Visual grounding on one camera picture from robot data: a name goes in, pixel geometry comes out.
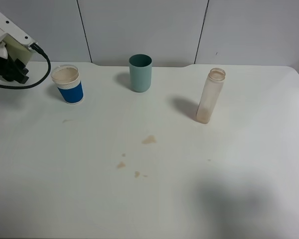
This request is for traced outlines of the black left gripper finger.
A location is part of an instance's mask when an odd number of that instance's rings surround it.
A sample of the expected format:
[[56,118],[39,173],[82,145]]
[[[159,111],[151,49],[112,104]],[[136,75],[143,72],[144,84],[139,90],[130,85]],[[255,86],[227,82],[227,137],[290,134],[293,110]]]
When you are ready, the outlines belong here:
[[19,59],[13,62],[13,79],[20,84],[25,84],[29,77],[27,76],[29,70],[24,63]]

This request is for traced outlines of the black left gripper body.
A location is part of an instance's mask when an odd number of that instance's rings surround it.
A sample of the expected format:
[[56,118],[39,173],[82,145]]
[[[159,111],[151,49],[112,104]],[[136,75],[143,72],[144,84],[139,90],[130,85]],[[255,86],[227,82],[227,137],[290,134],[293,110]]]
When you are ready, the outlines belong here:
[[7,59],[0,57],[0,76],[8,82],[16,81],[16,64],[10,56]]

